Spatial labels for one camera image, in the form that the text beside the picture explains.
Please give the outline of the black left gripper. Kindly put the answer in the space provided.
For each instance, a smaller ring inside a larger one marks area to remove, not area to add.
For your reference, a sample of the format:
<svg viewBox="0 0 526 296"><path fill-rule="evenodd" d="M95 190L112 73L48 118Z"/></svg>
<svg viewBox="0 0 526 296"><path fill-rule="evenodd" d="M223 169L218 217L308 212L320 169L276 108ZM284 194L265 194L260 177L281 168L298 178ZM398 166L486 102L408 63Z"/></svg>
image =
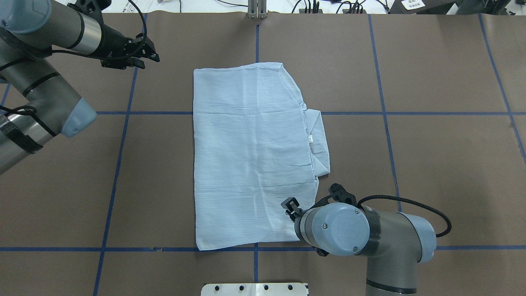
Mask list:
<svg viewBox="0 0 526 296"><path fill-rule="evenodd" d="M146 69L149 63L160 62L158 54L143 55L156 53L149 37L139 34L131 39L104 23L103 10L110 5L111 0L77 0L68 3L69 8L77 11L81 21L79 37L69 49L98 59L103 67L109 69Z"/></svg>

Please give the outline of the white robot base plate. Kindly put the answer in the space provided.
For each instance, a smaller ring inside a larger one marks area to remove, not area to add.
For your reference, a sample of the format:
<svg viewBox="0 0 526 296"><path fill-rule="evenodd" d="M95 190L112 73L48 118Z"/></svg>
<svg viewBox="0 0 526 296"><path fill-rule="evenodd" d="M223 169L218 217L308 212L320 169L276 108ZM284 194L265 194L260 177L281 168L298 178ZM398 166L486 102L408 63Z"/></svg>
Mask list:
<svg viewBox="0 0 526 296"><path fill-rule="evenodd" d="M300 282L211 283L201 296L308 296L309 286Z"/></svg>

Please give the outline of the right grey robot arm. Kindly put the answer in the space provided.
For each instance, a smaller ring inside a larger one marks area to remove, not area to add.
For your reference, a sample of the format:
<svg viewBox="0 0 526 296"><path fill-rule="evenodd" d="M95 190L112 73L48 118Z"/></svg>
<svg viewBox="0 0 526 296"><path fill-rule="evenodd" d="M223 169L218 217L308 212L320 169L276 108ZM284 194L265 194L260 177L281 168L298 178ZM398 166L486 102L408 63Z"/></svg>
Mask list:
<svg viewBox="0 0 526 296"><path fill-rule="evenodd" d="M435 212L427 205L389 195L357 200L338 183L308 209L302 209L295 197L288 197L281 206L297 238L319 256L367 258L367 296L415 296L418 264L434 256L435 230L423 217L366 206L370 200L399 201Z"/></svg>

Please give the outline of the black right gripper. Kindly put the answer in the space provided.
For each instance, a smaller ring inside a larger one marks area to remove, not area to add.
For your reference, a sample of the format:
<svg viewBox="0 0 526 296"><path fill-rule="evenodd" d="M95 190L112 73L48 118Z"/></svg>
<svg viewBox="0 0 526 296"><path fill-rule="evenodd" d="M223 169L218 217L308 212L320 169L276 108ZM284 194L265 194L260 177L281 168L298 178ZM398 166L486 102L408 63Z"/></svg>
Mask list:
<svg viewBox="0 0 526 296"><path fill-rule="evenodd" d="M302 243L317 255L350 256L358 247L351 244L351 224L358 221L358 201L341 184L334 183L329 195L304 209L295 197L288 197L282 208L294 224L294 231Z"/></svg>

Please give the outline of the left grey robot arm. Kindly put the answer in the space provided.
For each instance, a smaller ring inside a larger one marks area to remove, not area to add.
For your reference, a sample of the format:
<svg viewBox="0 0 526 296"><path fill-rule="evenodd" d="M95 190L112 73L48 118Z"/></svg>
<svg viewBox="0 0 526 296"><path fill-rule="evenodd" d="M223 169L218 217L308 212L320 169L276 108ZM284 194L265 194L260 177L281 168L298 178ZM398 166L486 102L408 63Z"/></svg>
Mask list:
<svg viewBox="0 0 526 296"><path fill-rule="evenodd" d="M110 0L2 0L1 83L17 89L25 105L1 106L1 173L40 151L57 135L74 137L97 118L97 112L47 61L57 53L99 60L107 69L145 68L159 62L147 36L146 19L130 1L142 32L126 37L104 23Z"/></svg>

